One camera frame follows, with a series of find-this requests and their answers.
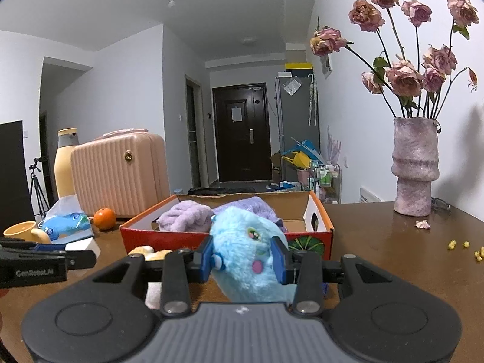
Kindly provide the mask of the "fallen pink petal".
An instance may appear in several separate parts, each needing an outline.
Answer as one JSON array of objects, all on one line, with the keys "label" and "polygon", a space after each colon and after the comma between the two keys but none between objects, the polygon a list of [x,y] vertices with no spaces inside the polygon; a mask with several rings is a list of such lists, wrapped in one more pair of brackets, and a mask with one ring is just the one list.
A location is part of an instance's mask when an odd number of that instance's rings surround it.
[{"label": "fallen pink petal", "polygon": [[417,221],[415,223],[415,227],[418,229],[418,230],[430,230],[431,229],[431,226],[430,224],[428,223],[427,220],[423,220],[423,221]]}]

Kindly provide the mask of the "black paper bag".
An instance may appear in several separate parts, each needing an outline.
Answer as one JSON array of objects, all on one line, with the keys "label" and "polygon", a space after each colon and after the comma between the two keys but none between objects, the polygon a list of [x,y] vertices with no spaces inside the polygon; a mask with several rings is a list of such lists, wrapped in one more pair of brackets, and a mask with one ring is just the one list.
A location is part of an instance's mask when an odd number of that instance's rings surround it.
[{"label": "black paper bag", "polygon": [[0,228],[33,221],[34,212],[25,169],[23,125],[20,120],[0,129]]}]

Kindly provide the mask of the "white plush lamb toy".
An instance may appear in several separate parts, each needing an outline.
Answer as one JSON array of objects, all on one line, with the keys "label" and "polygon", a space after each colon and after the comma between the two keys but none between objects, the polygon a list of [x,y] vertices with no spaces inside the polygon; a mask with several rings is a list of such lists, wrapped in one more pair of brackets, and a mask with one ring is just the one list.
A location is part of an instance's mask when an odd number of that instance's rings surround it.
[{"label": "white plush lamb toy", "polygon": [[171,253],[171,250],[161,250],[156,251],[151,246],[139,246],[134,248],[129,252],[129,255],[140,254],[144,256],[144,260],[146,261],[155,261],[155,260],[164,260],[165,256]]}]

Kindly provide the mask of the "pink textured vase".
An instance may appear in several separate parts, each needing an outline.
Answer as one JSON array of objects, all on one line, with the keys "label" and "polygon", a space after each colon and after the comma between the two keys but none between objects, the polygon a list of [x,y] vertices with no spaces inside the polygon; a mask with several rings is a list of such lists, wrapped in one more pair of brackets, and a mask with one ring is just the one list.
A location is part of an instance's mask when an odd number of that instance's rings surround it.
[{"label": "pink textured vase", "polygon": [[440,176],[437,127],[423,117],[394,119],[391,173],[397,177],[394,211],[423,217],[431,213],[431,183]]}]

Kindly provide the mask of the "lilac fluffy towel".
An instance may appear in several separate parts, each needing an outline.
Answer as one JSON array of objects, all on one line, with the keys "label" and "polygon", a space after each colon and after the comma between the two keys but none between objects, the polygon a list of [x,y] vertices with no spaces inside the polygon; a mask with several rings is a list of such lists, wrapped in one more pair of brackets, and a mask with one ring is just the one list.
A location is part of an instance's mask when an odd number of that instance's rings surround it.
[{"label": "lilac fluffy towel", "polygon": [[180,201],[156,220],[160,231],[207,233],[212,224],[213,210],[191,200]]}]

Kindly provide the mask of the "light blue plush monster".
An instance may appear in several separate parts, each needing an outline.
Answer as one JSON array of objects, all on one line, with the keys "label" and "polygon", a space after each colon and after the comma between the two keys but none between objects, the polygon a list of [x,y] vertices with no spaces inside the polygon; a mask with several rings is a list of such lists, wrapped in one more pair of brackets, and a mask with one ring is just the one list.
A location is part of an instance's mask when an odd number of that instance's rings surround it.
[{"label": "light blue plush monster", "polygon": [[237,207],[212,217],[212,277],[233,303],[292,303],[296,286],[277,282],[271,238],[286,235],[272,221]]}]

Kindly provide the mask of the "black duffel bag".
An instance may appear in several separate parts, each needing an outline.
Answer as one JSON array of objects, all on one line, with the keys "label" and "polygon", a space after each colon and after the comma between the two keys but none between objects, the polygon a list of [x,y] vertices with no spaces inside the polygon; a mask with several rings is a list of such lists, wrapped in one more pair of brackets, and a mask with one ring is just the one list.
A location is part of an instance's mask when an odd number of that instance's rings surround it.
[{"label": "black duffel bag", "polygon": [[254,187],[209,187],[209,188],[191,188],[188,191],[188,195],[195,196],[216,196],[216,195],[226,195],[226,194],[236,194],[236,193],[257,193]]}]

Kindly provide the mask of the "purple knitted cloth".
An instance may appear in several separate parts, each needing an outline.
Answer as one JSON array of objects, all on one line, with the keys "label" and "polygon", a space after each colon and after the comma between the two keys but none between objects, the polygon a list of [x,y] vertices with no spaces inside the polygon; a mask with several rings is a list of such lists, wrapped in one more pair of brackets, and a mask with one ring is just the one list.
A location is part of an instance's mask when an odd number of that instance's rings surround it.
[{"label": "purple knitted cloth", "polygon": [[275,211],[270,207],[263,199],[257,196],[251,198],[240,199],[236,201],[227,202],[219,207],[213,208],[213,213],[218,215],[229,207],[237,207],[242,210],[250,211],[255,215],[272,221],[278,226],[282,232],[286,232],[287,229],[284,226],[283,220],[275,213]]}]

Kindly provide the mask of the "orange fruit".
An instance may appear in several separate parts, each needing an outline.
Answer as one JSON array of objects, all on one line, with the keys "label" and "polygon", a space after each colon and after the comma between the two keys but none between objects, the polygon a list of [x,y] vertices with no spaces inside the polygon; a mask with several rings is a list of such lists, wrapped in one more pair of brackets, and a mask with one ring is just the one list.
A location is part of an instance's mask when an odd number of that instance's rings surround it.
[{"label": "orange fruit", "polygon": [[93,224],[101,231],[112,230],[116,226],[116,213],[114,210],[104,207],[93,215]]}]

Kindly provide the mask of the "cream yellow water bottle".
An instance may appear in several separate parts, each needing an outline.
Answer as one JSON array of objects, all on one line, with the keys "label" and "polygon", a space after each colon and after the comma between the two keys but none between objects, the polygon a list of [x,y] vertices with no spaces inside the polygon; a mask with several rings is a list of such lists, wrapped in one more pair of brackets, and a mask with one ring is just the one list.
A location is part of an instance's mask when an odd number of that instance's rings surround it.
[{"label": "cream yellow water bottle", "polygon": [[70,156],[78,145],[77,128],[59,130],[57,133],[57,152],[54,161],[54,177],[59,198],[75,193]]}]

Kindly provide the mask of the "metal trolley with bottles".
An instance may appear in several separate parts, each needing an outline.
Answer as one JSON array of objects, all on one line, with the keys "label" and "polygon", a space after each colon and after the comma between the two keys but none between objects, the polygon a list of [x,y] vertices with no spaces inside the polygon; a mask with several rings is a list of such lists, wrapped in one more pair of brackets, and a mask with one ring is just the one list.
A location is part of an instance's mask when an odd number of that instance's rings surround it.
[{"label": "metal trolley with bottles", "polygon": [[313,160],[309,164],[309,188],[326,204],[341,201],[341,172],[339,165]]}]

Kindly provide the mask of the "dried pink rose bouquet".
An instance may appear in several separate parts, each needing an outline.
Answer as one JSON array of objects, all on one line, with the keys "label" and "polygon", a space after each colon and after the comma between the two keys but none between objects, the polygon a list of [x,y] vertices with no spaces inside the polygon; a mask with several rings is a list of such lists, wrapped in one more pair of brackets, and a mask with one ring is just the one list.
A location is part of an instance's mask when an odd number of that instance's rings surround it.
[{"label": "dried pink rose bouquet", "polygon": [[340,30],[328,25],[316,25],[309,39],[310,50],[318,57],[328,57],[342,50],[350,52],[368,68],[361,77],[369,93],[387,99],[385,91],[388,89],[397,97],[404,119],[423,117],[436,121],[457,78],[467,72],[468,87],[475,92],[477,75],[470,67],[457,69],[458,60],[452,44],[429,46],[422,52],[418,34],[415,35],[417,61],[412,63],[405,54],[391,14],[395,7],[401,9],[415,32],[431,21],[431,8],[418,0],[355,0],[349,11],[351,24],[379,39],[381,54],[372,62],[357,53],[353,43]]}]

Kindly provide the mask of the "grey refrigerator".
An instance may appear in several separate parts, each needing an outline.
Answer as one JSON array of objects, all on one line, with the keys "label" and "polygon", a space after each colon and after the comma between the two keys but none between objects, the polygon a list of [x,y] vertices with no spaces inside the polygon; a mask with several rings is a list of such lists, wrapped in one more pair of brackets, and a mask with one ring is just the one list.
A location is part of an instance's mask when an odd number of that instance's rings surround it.
[{"label": "grey refrigerator", "polygon": [[309,140],[320,150],[317,108],[311,95],[309,77],[277,77],[276,111],[280,155],[292,157],[296,141]]}]

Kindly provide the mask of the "pink ribbed suitcase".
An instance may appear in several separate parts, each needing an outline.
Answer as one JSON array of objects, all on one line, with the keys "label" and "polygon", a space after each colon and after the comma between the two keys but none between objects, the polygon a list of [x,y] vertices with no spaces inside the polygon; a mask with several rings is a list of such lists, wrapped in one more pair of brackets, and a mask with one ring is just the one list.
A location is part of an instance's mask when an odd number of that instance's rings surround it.
[{"label": "pink ribbed suitcase", "polygon": [[166,145],[146,129],[113,131],[70,155],[73,184],[87,215],[106,207],[130,218],[171,195]]}]

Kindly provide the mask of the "dark front door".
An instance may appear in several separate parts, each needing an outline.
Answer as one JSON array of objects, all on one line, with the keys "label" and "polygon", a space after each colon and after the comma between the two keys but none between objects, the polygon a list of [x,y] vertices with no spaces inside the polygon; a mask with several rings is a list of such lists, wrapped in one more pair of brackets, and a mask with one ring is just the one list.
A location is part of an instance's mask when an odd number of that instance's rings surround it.
[{"label": "dark front door", "polygon": [[269,180],[272,161],[266,85],[215,88],[212,99],[219,180]]}]

